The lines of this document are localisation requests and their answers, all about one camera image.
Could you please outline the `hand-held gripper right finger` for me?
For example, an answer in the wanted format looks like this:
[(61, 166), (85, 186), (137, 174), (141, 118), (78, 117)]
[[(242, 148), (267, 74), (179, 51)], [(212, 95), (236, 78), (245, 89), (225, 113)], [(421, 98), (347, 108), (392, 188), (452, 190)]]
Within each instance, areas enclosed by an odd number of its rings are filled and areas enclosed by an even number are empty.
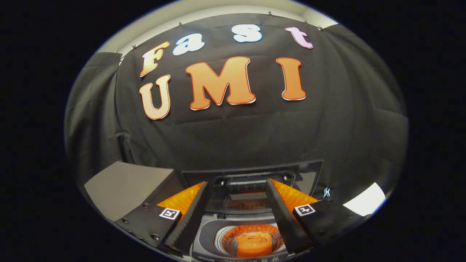
[(333, 198), (317, 200), (273, 179), (265, 192), (289, 252), (326, 245), (368, 219)]

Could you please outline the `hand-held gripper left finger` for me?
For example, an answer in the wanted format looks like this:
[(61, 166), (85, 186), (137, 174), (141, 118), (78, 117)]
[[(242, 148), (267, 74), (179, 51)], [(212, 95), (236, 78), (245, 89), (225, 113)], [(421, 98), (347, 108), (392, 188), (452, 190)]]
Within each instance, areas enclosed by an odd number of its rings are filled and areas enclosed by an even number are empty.
[(175, 257), (189, 254), (209, 199), (206, 181), (173, 196), (143, 204), (116, 220), (131, 237)]

